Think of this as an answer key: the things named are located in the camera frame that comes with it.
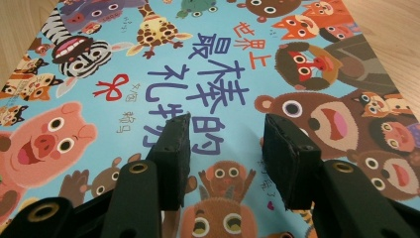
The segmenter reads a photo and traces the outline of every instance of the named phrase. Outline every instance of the red bow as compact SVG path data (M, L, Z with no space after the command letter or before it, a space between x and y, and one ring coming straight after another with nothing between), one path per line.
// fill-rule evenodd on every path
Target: red bow
M127 82L129 82L129 80L129 77L125 73L123 73L115 76L112 83L98 81L98 83L96 83L96 86L108 86L108 88L101 91L95 91L93 92L93 95L97 96L106 92L107 101L116 101L123 96L123 93L121 93L120 89L118 89L117 87L126 84ZM117 93L117 96L111 95L113 91Z

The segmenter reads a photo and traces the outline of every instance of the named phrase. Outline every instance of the pink pig face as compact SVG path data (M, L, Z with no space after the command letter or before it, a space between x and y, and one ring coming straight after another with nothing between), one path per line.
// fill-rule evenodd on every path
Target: pink pig face
M64 103L22 124L11 136L4 156L10 179L20 187L47 183L74 165L96 139L78 102Z

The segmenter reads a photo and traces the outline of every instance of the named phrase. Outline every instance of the cartoon giraffe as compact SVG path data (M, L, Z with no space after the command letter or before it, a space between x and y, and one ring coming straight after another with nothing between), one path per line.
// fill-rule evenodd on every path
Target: cartoon giraffe
M174 49L181 48L183 47L182 42L174 42L173 39L183 41L192 37L188 33L178 33L176 26L170 23L166 17L154 12L149 1L146 1L146 4L138 7L138 9L144 19L137 34L138 44L128 50L127 56L133 56L139 53L144 47L149 47L151 49L145 52L143 57L150 59L155 55L155 47L171 43Z

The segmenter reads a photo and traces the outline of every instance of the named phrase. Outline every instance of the wooden table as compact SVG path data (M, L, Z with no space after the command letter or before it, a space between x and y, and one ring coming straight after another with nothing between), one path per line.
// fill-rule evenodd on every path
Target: wooden table
M418 0L343 0L385 69L420 118ZM7 80L57 0L2 0L0 85Z

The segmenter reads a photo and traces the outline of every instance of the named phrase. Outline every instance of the cartoon zebra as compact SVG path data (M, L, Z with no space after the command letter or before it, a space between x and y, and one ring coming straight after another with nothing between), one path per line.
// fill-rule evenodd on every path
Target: cartoon zebra
M113 46L104 41L94 41L85 36L73 36L64 26L62 18L55 7L46 23L41 28L44 36L55 44L52 50L52 62L58 64L58 70L70 77L63 83L56 96L67 93L77 82L95 73L107 63L114 52L131 47L132 43L118 43Z

